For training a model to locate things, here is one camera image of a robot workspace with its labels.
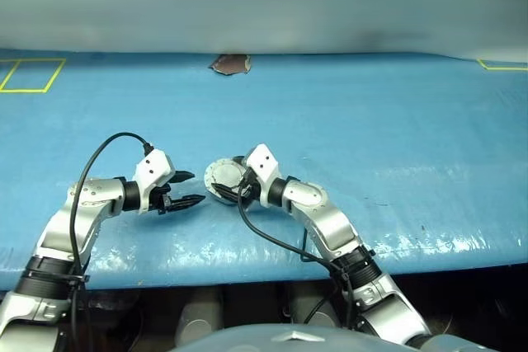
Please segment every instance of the brown object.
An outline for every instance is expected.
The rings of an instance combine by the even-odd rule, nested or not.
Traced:
[[[251,56],[245,54],[222,54],[210,65],[210,68],[225,76],[247,73],[251,69]]]

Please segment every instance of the white wall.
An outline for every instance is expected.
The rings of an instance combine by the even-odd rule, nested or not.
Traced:
[[[0,48],[526,61],[528,0],[0,0]]]

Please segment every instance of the black motor joint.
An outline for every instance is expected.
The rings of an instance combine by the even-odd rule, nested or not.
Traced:
[[[87,275],[73,272],[72,261],[32,256],[14,291],[37,298],[65,300],[73,289],[89,280]]]
[[[270,204],[275,206],[282,206],[282,197],[284,196],[284,190],[290,181],[300,181],[296,177],[288,176],[286,179],[277,177],[273,183],[271,183],[270,191],[267,194],[267,200]]]
[[[175,171],[172,178],[161,186],[154,187],[148,195],[148,210],[158,210],[158,214],[173,212],[190,208],[200,203],[205,196],[198,194],[184,195],[180,199],[172,199],[168,193],[171,191],[169,183],[181,183],[195,177],[188,171]],[[141,206],[139,187],[135,181],[127,181],[123,176],[116,177],[123,183],[125,196],[123,197],[123,211],[137,210]]]
[[[344,289],[347,289],[348,279],[352,288],[358,289],[381,275],[381,270],[372,256],[372,252],[360,246],[351,253],[333,260],[332,263],[341,270],[334,270],[331,275],[342,282]]]

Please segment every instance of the yellow tape marking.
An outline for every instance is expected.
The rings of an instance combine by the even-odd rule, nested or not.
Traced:
[[[7,82],[9,81],[11,76],[13,75],[13,73],[17,70],[18,65],[20,65],[20,62],[21,62],[21,60],[18,59],[15,62],[15,64],[13,65],[13,67],[11,68],[11,70],[9,71],[9,73],[7,74],[7,76],[3,79],[2,84],[0,84],[0,91],[3,90],[4,86],[7,84]]]
[[[59,75],[60,71],[63,69],[64,64],[66,63],[66,58],[24,58],[24,59],[0,59],[0,63],[6,63],[6,62],[14,62],[15,64],[7,74],[7,76],[3,79],[2,83],[0,83],[0,93],[25,93],[25,94],[37,94],[37,93],[46,93],[57,76]],[[12,74],[17,70],[18,66],[22,62],[60,62],[59,66],[55,69],[51,77],[49,78],[48,82],[44,86],[44,88],[9,88],[4,89],[7,82],[11,78]]]
[[[486,70],[497,70],[497,71],[503,71],[506,72],[508,70],[517,70],[517,71],[528,71],[528,67],[522,67],[522,66],[488,66],[484,63],[482,59],[477,59],[477,62]]]

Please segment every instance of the black cable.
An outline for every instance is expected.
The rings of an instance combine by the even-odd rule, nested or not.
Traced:
[[[144,318],[143,310],[141,309],[141,307],[139,307],[138,309],[139,309],[139,329],[138,329],[138,334],[132,340],[132,344],[130,344],[129,348],[127,349],[127,352],[131,352],[135,348],[135,346],[138,344],[139,338],[143,334],[145,318]]]
[[[332,298],[338,291],[339,288],[336,285],[331,293],[321,298],[321,300],[317,304],[315,304],[315,307],[312,308],[312,311],[310,311],[306,319],[304,319],[303,324],[308,325],[309,322],[312,320],[312,317],[314,317],[315,313],[319,310],[319,308],[322,307],[326,302],[330,301],[330,298]]]
[[[303,251],[306,250],[306,240],[308,239],[308,230],[305,228],[304,229],[304,234],[303,234],[303,245],[300,247]],[[301,256],[300,257],[300,260],[304,263],[311,263],[313,260],[312,259],[307,259],[306,257],[304,256]]]
[[[350,282],[350,279],[346,277],[346,322],[345,326],[348,330],[352,329],[352,308],[354,305],[352,304],[352,284]]]
[[[253,172],[253,170],[247,170],[244,174],[242,181],[238,185],[238,192],[237,192],[237,206],[238,206],[238,212],[240,213],[240,216],[242,217],[242,220],[246,223],[246,225],[249,227],[251,231],[256,233],[258,236],[263,237],[264,239],[267,239],[269,242],[274,243],[277,246],[283,247],[284,249],[288,251],[292,251],[294,253],[297,253],[301,255],[301,257],[307,257],[313,261],[318,262],[320,265],[324,266],[329,272],[330,275],[334,278],[337,277],[337,275],[340,275],[342,280],[346,281],[346,290],[347,290],[347,301],[346,301],[346,328],[351,330],[352,327],[352,310],[353,310],[353,301],[352,301],[352,284],[350,279],[348,278],[348,275],[346,273],[343,273],[343,268],[332,263],[331,261],[324,260],[320,257],[314,256],[311,253],[308,253],[307,251],[303,249],[299,249],[298,247],[291,246],[283,241],[280,241],[274,237],[272,237],[269,234],[266,234],[262,230],[255,227],[251,221],[249,220],[248,216],[246,215],[246,212],[244,211],[244,208],[242,206],[242,191],[244,187],[248,184],[248,178],[249,175]],[[314,307],[312,312],[310,313],[312,316],[315,314],[315,312],[325,303],[325,298],[319,301],[319,303]]]
[[[88,172],[90,171],[90,168],[92,168],[93,163],[96,161],[97,157],[101,154],[101,152],[105,149],[106,146],[110,144],[113,140],[121,137],[121,136],[130,136],[131,138],[138,139],[144,147],[145,154],[149,153],[149,151],[152,150],[152,147],[147,143],[147,141],[143,138],[141,138],[137,134],[132,134],[131,132],[119,132],[118,134],[113,134],[110,136],[107,140],[105,140],[99,148],[92,154],[90,159],[88,160],[86,166],[82,170],[81,176],[79,177],[79,181],[77,183],[77,186],[75,188],[75,194],[73,196],[73,202],[72,202],[72,210],[70,212],[69,216],[69,240],[72,244],[72,253],[73,253],[73,272],[75,275],[83,275],[83,268],[81,265],[81,258],[79,256],[79,248],[77,244],[77,238],[75,235],[75,218],[77,216],[77,209],[79,205],[79,200],[81,198],[81,191],[83,190],[84,181],[87,178]],[[79,291],[82,294],[82,299],[85,305],[84,309],[84,315],[85,320],[87,324],[87,331],[88,331],[88,350],[90,352],[93,352],[93,337],[92,337],[92,324],[91,324],[91,318],[90,318],[90,312],[89,312],[89,306],[88,306],[88,300],[87,300],[87,292],[86,287],[83,283],[80,285],[80,290],[77,288],[73,291],[72,295],[72,305],[71,305],[71,312],[70,316],[72,318],[72,335],[74,338],[74,343],[76,345],[76,350],[80,352],[79,344],[78,344],[78,332],[77,332],[77,300]]]
[[[72,325],[72,339],[75,347],[75,352],[81,352],[81,345],[79,344],[79,337],[77,334],[77,299],[78,299],[78,288],[73,290],[72,294],[72,311],[70,313],[70,321]]]
[[[271,235],[269,234],[266,234],[265,232],[261,231],[260,229],[258,229],[257,227],[255,227],[251,221],[249,220],[248,216],[246,215],[245,211],[244,211],[244,208],[242,206],[242,190],[244,189],[245,185],[244,185],[244,181],[245,181],[245,176],[244,175],[244,179],[243,181],[240,183],[240,185],[238,186],[238,193],[237,193],[237,204],[238,204],[238,211],[240,213],[240,216],[242,217],[242,220],[246,223],[246,225],[249,227],[249,229],[251,231],[253,231],[254,233],[256,233],[258,236],[260,237],[263,237],[264,239],[267,239],[269,242],[271,243],[274,243],[275,245],[277,246],[280,246],[280,247],[283,247],[284,249],[288,250],[288,251],[292,251],[294,253],[297,253],[299,255],[302,255],[302,256],[305,256],[305,257],[308,257],[309,259],[312,259],[313,261],[316,261],[318,262],[320,265],[324,266],[328,271],[330,271],[332,273],[333,270],[337,270],[337,271],[341,271],[341,268],[338,267],[337,265],[333,264],[332,262],[328,261],[328,260],[324,260],[320,257],[317,257],[317,256],[314,256],[312,255],[311,253],[308,253],[307,251],[304,251],[302,249],[299,249],[298,247],[295,247],[295,246],[291,246],[283,241],[280,241],[274,237],[272,237]]]

